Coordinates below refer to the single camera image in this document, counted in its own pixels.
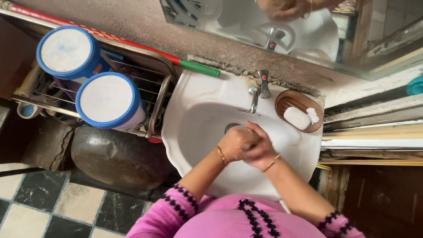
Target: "concrete wall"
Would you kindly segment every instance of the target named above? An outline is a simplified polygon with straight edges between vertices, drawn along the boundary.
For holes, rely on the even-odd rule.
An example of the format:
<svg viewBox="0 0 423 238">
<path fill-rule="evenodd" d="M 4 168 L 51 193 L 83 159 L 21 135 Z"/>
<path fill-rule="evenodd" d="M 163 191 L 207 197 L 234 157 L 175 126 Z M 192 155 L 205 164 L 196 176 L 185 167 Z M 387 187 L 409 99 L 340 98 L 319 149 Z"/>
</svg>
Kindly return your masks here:
<svg viewBox="0 0 423 238">
<path fill-rule="evenodd" d="M 268 69 L 278 85 L 319 97 L 335 106 L 385 90 L 384 79 L 368 82 L 285 55 L 166 23 L 159 0 L 12 0 L 44 13 L 90 26 L 158 50 L 225 62 L 246 72 Z M 404 84 L 391 79 L 386 90 Z"/>
</svg>

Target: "mirror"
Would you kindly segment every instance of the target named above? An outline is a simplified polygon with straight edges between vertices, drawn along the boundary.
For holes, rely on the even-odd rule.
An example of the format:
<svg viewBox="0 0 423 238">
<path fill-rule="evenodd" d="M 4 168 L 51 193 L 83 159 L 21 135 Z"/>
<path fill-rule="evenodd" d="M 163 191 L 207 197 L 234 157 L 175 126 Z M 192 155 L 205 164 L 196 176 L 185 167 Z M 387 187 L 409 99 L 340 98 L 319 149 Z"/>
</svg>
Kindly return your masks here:
<svg viewBox="0 0 423 238">
<path fill-rule="evenodd" d="M 423 62 L 423 0 L 160 2 L 168 23 L 369 81 Z"/>
</svg>

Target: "checkered floor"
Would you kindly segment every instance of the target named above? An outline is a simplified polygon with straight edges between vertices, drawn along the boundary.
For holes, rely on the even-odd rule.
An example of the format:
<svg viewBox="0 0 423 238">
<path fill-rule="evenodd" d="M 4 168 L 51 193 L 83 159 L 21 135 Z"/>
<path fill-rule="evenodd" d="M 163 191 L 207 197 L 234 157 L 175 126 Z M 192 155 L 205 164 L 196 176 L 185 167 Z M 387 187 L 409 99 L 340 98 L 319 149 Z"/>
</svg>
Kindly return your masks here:
<svg viewBox="0 0 423 238">
<path fill-rule="evenodd" d="M 0 164 L 0 171 L 27 168 Z M 151 206 L 43 171 L 0 178 L 0 238 L 122 238 Z"/>
</svg>

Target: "sink drain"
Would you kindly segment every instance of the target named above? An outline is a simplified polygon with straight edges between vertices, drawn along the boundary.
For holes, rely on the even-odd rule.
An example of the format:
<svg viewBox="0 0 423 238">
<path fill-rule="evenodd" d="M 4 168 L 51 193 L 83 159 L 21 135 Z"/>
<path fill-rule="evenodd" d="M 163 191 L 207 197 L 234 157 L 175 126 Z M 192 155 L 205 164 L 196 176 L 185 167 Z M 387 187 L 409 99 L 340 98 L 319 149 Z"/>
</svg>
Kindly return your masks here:
<svg viewBox="0 0 423 238">
<path fill-rule="evenodd" d="M 228 133 L 228 131 L 229 131 L 229 129 L 231 129 L 232 127 L 235 127 L 235 126 L 240 126 L 241 124 L 238 124 L 238 123 L 230 123 L 229 125 L 227 125 L 226 126 L 226 128 L 225 128 L 225 134 L 226 133 Z"/>
</svg>

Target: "hand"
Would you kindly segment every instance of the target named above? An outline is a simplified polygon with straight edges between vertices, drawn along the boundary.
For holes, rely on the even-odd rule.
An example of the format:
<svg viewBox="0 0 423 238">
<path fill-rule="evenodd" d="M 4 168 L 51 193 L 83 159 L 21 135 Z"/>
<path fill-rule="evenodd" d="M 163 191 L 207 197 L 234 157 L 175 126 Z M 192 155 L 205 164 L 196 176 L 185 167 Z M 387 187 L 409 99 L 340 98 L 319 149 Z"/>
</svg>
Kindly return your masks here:
<svg viewBox="0 0 423 238">
<path fill-rule="evenodd" d="M 275 21 L 294 20 L 312 9 L 310 0 L 257 0 L 257 4 Z"/>
<path fill-rule="evenodd" d="M 267 133 L 256 123 L 247 122 L 247 128 L 252 129 L 261 137 L 261 141 L 252 149 L 244 152 L 244 160 L 260 170 L 266 168 L 277 156 Z"/>
<path fill-rule="evenodd" d="M 225 134 L 218 146 L 230 163 L 243 160 L 244 152 L 255 147 L 260 141 L 261 137 L 252 129 L 244 126 L 235 126 Z"/>
</svg>

